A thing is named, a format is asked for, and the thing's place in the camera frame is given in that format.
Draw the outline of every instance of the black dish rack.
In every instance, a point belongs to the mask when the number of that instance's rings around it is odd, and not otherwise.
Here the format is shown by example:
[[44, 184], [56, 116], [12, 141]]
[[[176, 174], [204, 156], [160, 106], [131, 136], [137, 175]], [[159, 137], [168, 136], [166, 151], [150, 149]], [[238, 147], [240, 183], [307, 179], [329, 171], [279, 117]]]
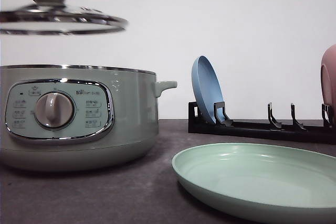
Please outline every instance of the black dish rack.
[[[224, 121], [221, 121], [217, 115], [217, 110], [219, 109], [223, 111]], [[336, 127], [333, 124], [331, 106], [322, 104], [323, 126], [310, 126], [299, 123], [295, 118], [295, 105], [293, 103], [291, 104], [292, 124], [284, 124], [274, 118], [272, 103], [267, 105], [267, 109], [268, 123], [235, 121], [227, 116], [225, 102], [217, 102], [214, 103], [216, 124], [209, 124], [202, 117], [197, 103], [190, 102], [188, 106], [188, 132], [336, 144]]]

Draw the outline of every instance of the green plate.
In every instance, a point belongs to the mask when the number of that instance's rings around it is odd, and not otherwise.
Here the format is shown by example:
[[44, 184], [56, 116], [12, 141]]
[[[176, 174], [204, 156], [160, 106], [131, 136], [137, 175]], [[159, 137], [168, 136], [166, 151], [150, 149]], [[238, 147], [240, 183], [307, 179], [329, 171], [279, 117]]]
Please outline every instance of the green plate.
[[173, 158], [180, 183], [227, 214], [263, 223], [336, 223], [336, 158], [263, 144], [208, 144]]

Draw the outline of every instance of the countertop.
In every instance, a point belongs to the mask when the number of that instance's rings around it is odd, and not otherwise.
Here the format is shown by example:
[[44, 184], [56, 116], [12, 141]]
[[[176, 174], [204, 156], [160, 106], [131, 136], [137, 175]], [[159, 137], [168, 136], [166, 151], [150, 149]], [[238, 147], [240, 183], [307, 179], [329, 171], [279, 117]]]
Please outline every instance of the countertop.
[[178, 182], [171, 160], [202, 144], [245, 142], [336, 156], [336, 145], [190, 134], [187, 120], [160, 120], [155, 146], [129, 163], [74, 173], [36, 173], [0, 166], [1, 224], [251, 223], [212, 209]]

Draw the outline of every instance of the control knob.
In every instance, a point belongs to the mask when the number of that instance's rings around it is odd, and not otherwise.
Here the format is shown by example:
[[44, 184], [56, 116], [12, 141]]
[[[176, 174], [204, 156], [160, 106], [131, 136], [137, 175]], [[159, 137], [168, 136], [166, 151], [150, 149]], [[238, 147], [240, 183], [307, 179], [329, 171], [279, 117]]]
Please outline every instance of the control knob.
[[73, 117], [72, 100], [59, 92], [42, 95], [35, 106], [35, 118], [44, 127], [59, 128], [66, 125]]

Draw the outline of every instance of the plate rim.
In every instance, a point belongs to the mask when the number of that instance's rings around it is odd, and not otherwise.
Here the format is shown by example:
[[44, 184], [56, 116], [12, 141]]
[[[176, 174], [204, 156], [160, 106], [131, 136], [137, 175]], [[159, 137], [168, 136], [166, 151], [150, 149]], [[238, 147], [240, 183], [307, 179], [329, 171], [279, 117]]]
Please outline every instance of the plate rim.
[[208, 192], [220, 195], [220, 196], [224, 196], [224, 197], [227, 197], [227, 198], [231, 198], [231, 199], [235, 199], [235, 200], [241, 200], [241, 201], [244, 201], [244, 202], [250, 202], [252, 204], [260, 204], [260, 205], [265, 205], [265, 206], [283, 207], [283, 208], [295, 208], [295, 209], [314, 209], [314, 210], [336, 209], [336, 205], [335, 206], [323, 206], [323, 207], [314, 207], [314, 206], [311, 206], [311, 207], [288, 206], [288, 205], [275, 205], [275, 204], [269, 204], [269, 203], [265, 203], [265, 202], [257, 202], [257, 201], [243, 199], [243, 198], [237, 198], [237, 197], [233, 197], [233, 196], [230, 196], [230, 195], [227, 195], [227, 194], [221, 194], [221, 193], [219, 193], [217, 191], [211, 190], [211, 189], [206, 188], [204, 186], [197, 185], [194, 182], [190, 181], [189, 179], [186, 179], [184, 176], [181, 175], [180, 171], [178, 170], [178, 168], [176, 167], [176, 164], [175, 164], [175, 161], [176, 161], [176, 159], [177, 159], [178, 156], [180, 156], [184, 152], [190, 151], [192, 149], [201, 148], [201, 147], [204, 147], [204, 146], [213, 146], [213, 145], [258, 145], [258, 146], [271, 146], [271, 147], [274, 147], [274, 148], [278, 148], [279, 147], [279, 148], [292, 149], [292, 150], [296, 150], [296, 151], [313, 153], [314, 155], [316, 155], [316, 154], [317, 155], [321, 155], [321, 156], [324, 156], [324, 157], [327, 157], [327, 158], [332, 158], [336, 162], [336, 157], [334, 157], [334, 156], [330, 156], [330, 155], [319, 153], [319, 152], [309, 151], [309, 150], [305, 150], [305, 149], [301, 149], [301, 148], [287, 147], [287, 146], [281, 146], [281, 145], [272, 145], [272, 144], [258, 144], [258, 143], [213, 143], [213, 144], [202, 144], [202, 145], [193, 146], [193, 147], [184, 149], [184, 150], [176, 153], [174, 155], [174, 157], [172, 158], [172, 167], [173, 167], [175, 173], [177, 174], [177, 176], [183, 178], [185, 181], [187, 181], [188, 183], [192, 184], [193, 186], [201, 188], [202, 190], [205, 190], [205, 191], [208, 191]]

